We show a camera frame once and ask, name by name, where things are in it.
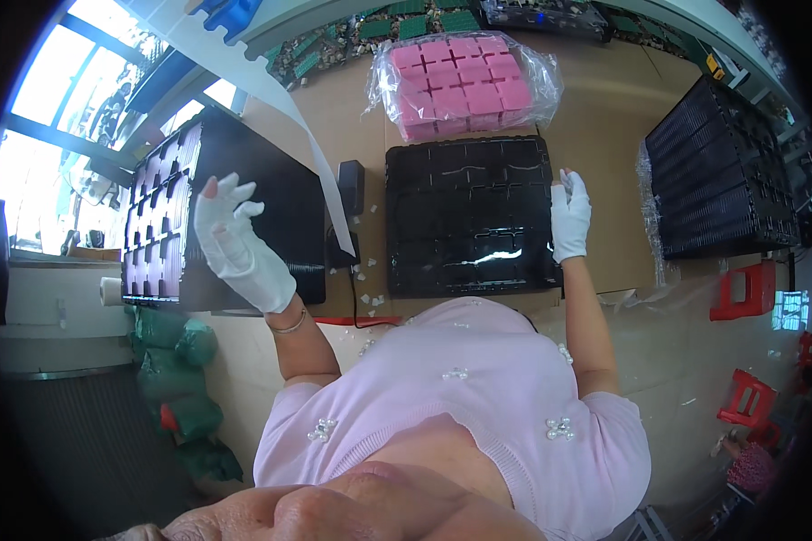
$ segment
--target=bracelet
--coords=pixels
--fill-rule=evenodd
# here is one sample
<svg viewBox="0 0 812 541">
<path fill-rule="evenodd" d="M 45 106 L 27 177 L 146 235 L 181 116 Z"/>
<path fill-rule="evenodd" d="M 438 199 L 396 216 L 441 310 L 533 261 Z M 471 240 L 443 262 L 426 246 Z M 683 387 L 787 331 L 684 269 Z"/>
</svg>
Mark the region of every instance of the bracelet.
<svg viewBox="0 0 812 541">
<path fill-rule="evenodd" d="M 300 320 L 298 321 L 298 323 L 294 324 L 288 329 L 274 329 L 271 326 L 268 326 L 268 329 L 270 329 L 271 332 L 274 334 L 288 334 L 289 332 L 294 332 L 295 330 L 298 330 L 298 327 L 300 327 L 300 324 L 304 322 L 304 319 L 306 319 L 306 308 L 302 308 L 300 310 Z"/>
</svg>

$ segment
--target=hand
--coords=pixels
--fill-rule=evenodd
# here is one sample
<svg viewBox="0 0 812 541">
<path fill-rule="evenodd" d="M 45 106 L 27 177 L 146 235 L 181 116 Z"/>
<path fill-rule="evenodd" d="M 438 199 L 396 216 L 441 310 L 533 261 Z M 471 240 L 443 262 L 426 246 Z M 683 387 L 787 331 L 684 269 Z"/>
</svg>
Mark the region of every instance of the hand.
<svg viewBox="0 0 812 541">
<path fill-rule="evenodd" d="M 253 232 L 249 219 L 265 210 L 265 203 L 247 201 L 253 192 L 255 183 L 238 186 L 237 173 L 218 183 L 211 177 L 195 200 L 193 228 L 215 275 L 262 312 L 281 313 L 295 294 L 295 279 Z"/>
<path fill-rule="evenodd" d="M 571 169 L 560 169 L 560 183 L 551 186 L 551 231 L 553 261 L 562 263 L 570 257 L 586 255 L 586 232 L 590 229 L 592 207 L 580 175 Z"/>
</svg>

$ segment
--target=pink foam insert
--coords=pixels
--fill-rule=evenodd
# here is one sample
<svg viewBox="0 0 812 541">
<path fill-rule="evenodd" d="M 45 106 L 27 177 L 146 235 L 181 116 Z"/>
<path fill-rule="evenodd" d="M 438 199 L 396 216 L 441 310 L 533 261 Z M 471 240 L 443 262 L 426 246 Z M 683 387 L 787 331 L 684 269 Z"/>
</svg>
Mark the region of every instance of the pink foam insert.
<svg viewBox="0 0 812 541">
<path fill-rule="evenodd" d="M 460 77 L 457 76 L 457 67 L 452 60 L 441 62 L 430 62 L 425 66 L 427 76 L 430 79 L 431 88 L 456 87 L 460 84 Z"/>
<path fill-rule="evenodd" d="M 532 105 L 532 94 L 525 81 L 502 81 L 496 83 L 496 90 L 502 100 L 502 107 L 506 111 L 524 109 Z"/>
<path fill-rule="evenodd" d="M 433 109 L 438 119 L 465 119 L 469 104 L 462 88 L 443 88 L 433 92 Z"/>
<path fill-rule="evenodd" d="M 520 66 L 512 55 L 491 55 L 485 59 L 494 79 L 516 79 L 520 77 Z"/>
<path fill-rule="evenodd" d="M 451 46 L 451 52 L 455 54 L 455 58 L 465 58 L 468 56 L 481 56 L 481 49 L 475 38 L 462 37 L 453 39 L 448 42 Z"/>
<path fill-rule="evenodd" d="M 480 56 L 478 58 L 470 57 L 457 60 L 457 71 L 464 83 L 489 82 L 492 78 L 487 62 Z"/>
<path fill-rule="evenodd" d="M 394 49 L 391 51 L 391 58 L 394 59 L 394 66 L 397 68 L 421 66 L 421 50 L 418 49 L 417 45 Z"/>
<path fill-rule="evenodd" d="M 417 124 L 417 125 L 404 125 L 400 130 L 404 141 L 414 141 L 416 139 L 430 139 L 436 136 L 436 131 L 433 129 L 433 123 L 430 124 Z"/>
<path fill-rule="evenodd" d="M 493 114 L 502 112 L 502 101 L 494 85 L 463 87 L 470 114 Z"/>
<path fill-rule="evenodd" d="M 471 132 L 480 132 L 482 130 L 498 130 L 499 115 L 498 114 L 477 114 L 469 117 L 469 126 Z"/>
<path fill-rule="evenodd" d="M 401 84 L 397 90 L 400 94 L 414 94 L 429 90 L 428 77 L 422 65 L 400 68 Z"/>
<path fill-rule="evenodd" d="M 469 131 L 469 127 L 466 125 L 466 119 L 437 120 L 436 129 L 438 129 L 442 135 L 466 133 Z"/>
<path fill-rule="evenodd" d="M 508 46 L 501 37 L 479 37 L 475 38 L 475 40 L 478 42 L 478 46 L 481 47 L 481 52 L 484 55 L 498 55 L 508 52 Z"/>
<path fill-rule="evenodd" d="M 442 60 L 451 59 L 451 49 L 445 40 L 428 41 L 421 45 L 421 56 L 424 57 L 424 63 L 438 62 Z"/>
<path fill-rule="evenodd" d="M 433 120 L 433 100 L 429 93 L 419 92 L 409 96 L 400 96 L 401 124 L 404 126 L 432 124 Z"/>
</svg>

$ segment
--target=pink sweater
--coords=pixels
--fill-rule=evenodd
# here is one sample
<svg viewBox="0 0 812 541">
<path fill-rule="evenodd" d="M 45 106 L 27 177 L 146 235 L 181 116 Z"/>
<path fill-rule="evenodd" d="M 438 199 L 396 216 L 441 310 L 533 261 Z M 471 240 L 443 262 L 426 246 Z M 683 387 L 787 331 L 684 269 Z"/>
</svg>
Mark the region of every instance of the pink sweater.
<svg viewBox="0 0 812 541">
<path fill-rule="evenodd" d="M 325 483 L 397 432 L 445 413 L 496 464 L 514 508 L 550 538 L 610 534 L 650 482 L 637 406 L 604 392 L 578 400 L 556 344 L 519 313 L 465 297 L 390 330 L 325 388 L 283 389 L 259 442 L 255 483 Z M 336 425 L 320 429 L 319 419 Z M 308 437 L 317 430 L 327 440 Z"/>
</svg>

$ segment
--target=white paper strip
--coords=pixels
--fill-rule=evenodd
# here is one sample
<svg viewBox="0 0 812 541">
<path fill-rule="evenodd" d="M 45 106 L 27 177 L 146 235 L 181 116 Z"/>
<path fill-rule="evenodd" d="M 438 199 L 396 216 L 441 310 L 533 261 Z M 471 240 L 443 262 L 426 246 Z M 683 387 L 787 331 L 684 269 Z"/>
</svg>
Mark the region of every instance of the white paper strip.
<svg viewBox="0 0 812 541">
<path fill-rule="evenodd" d="M 119 0 L 119 4 L 138 19 L 139 28 L 151 30 L 188 59 L 282 111 L 304 128 L 313 150 L 318 179 L 322 184 L 322 193 L 325 195 L 334 232 L 337 234 L 337 243 L 344 252 L 354 255 L 355 248 L 351 244 L 337 180 L 292 96 L 268 73 L 268 60 L 264 56 L 247 60 L 244 56 L 247 44 L 243 41 L 234 46 L 226 45 L 222 40 L 227 33 L 225 27 L 205 30 L 203 23 L 208 14 L 199 10 L 195 15 L 185 15 L 186 0 Z"/>
</svg>

